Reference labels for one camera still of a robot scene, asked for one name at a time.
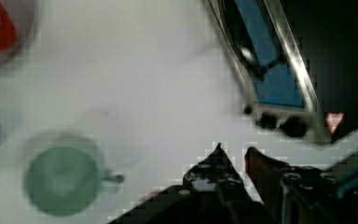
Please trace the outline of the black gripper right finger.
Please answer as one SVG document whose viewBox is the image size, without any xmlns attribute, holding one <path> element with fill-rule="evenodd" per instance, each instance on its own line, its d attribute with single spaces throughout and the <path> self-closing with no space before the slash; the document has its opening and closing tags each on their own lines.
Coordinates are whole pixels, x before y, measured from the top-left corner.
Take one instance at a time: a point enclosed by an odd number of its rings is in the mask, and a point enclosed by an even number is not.
<svg viewBox="0 0 358 224">
<path fill-rule="evenodd" d="M 339 224 L 334 214 L 337 180 L 313 166 L 294 166 L 249 147 L 245 171 L 278 224 Z"/>
</svg>

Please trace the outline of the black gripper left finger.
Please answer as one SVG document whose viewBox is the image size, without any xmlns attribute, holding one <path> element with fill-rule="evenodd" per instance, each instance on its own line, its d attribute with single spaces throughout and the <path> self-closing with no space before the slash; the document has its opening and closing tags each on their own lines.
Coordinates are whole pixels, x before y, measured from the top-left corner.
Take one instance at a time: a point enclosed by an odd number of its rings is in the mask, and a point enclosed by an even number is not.
<svg viewBox="0 0 358 224">
<path fill-rule="evenodd" d="M 263 224 L 261 204 L 251 199 L 221 144 L 186 172 L 183 184 L 198 199 L 182 224 Z"/>
</svg>

